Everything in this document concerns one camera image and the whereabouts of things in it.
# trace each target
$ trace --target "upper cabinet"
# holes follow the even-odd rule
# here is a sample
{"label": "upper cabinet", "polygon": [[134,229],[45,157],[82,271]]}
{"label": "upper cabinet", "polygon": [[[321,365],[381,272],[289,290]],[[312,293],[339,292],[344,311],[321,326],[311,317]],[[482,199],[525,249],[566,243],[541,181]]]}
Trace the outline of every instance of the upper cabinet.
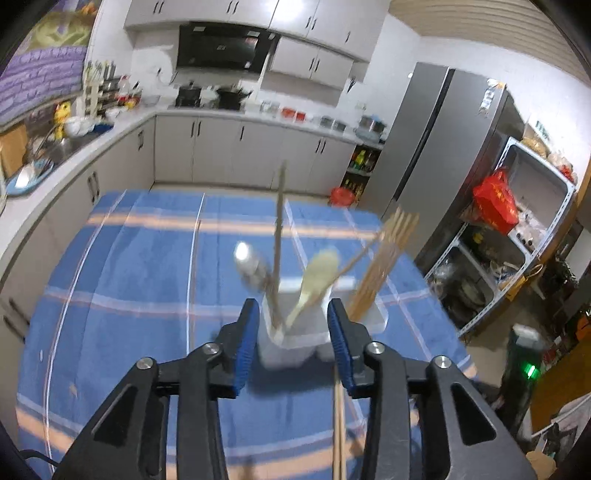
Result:
{"label": "upper cabinet", "polygon": [[126,27],[158,22],[231,22],[268,28],[277,0],[133,0]]}
{"label": "upper cabinet", "polygon": [[389,0],[132,0],[125,26],[228,22],[269,28],[370,61]]}
{"label": "upper cabinet", "polygon": [[353,60],[308,43],[283,37],[277,45],[270,70],[342,89]]}
{"label": "upper cabinet", "polygon": [[279,0],[271,21],[271,30],[306,38],[318,2],[319,0]]}

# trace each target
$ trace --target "yellow toy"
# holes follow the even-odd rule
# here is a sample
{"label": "yellow toy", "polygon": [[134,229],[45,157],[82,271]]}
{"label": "yellow toy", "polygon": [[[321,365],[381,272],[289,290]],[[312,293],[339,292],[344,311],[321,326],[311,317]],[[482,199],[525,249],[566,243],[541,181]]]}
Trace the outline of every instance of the yellow toy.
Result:
{"label": "yellow toy", "polygon": [[72,115],[72,104],[70,102],[60,103],[56,107],[56,113],[53,115],[53,121],[56,125],[56,140],[64,138],[64,123]]}

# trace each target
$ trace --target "blue gripper pad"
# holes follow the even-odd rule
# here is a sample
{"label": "blue gripper pad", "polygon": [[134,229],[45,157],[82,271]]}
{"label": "blue gripper pad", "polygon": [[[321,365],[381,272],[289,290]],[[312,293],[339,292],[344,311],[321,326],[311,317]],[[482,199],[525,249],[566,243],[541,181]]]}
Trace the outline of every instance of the blue gripper pad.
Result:
{"label": "blue gripper pad", "polygon": [[331,300],[329,303],[327,320],[330,342],[335,351],[335,362],[339,369],[339,376],[349,395],[352,395],[355,389],[355,384],[353,383],[353,359],[351,358],[349,346],[341,327],[341,322],[348,322],[349,318],[345,313],[345,308],[340,299]]}
{"label": "blue gripper pad", "polygon": [[236,346],[236,357],[234,360],[234,384],[233,389],[236,396],[246,385],[248,374],[251,371],[252,360],[255,355],[256,339],[260,321],[259,305],[256,300],[249,299],[245,302],[240,318],[238,319],[241,338]]}

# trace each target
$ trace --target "cutting board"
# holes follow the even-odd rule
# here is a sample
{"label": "cutting board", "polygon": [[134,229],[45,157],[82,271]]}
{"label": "cutting board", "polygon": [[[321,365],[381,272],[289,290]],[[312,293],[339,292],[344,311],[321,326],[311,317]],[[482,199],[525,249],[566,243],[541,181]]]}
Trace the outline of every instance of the cutting board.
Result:
{"label": "cutting board", "polygon": [[27,151],[27,129],[19,124],[9,131],[0,134],[0,160],[6,178],[12,177],[22,167],[23,157]]}

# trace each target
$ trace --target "utensil holder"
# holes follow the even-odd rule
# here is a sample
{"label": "utensil holder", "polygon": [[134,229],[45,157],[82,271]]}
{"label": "utensil holder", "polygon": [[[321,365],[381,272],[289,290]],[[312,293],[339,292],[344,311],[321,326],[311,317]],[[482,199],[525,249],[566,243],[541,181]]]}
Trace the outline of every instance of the utensil holder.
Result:
{"label": "utensil holder", "polygon": [[[279,283],[278,304],[285,319],[300,298],[301,277],[283,278]],[[281,370],[302,366],[316,354],[324,362],[333,362],[335,353],[330,343],[326,320],[328,305],[332,299],[342,299],[347,305],[348,298],[355,291],[353,277],[340,278],[324,296],[322,302],[306,309],[296,319],[292,329],[282,339],[275,337],[271,326],[271,311],[267,295],[262,301],[262,322],[258,332],[259,357],[268,370]],[[370,334],[381,333],[388,323],[388,311],[379,296],[362,319]]]}

